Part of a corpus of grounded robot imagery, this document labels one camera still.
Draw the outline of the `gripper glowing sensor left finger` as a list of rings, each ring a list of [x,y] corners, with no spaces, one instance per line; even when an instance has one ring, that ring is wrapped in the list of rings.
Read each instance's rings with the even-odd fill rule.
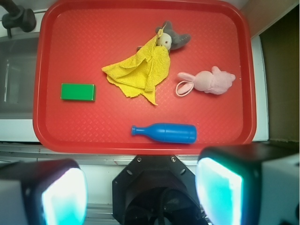
[[[82,225],[87,181],[73,159],[2,163],[2,225]]]

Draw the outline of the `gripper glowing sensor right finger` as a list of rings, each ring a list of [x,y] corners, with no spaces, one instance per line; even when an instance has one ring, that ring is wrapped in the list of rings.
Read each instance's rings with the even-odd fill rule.
[[[271,143],[207,147],[198,158],[195,187],[214,225],[297,225],[299,147]]]

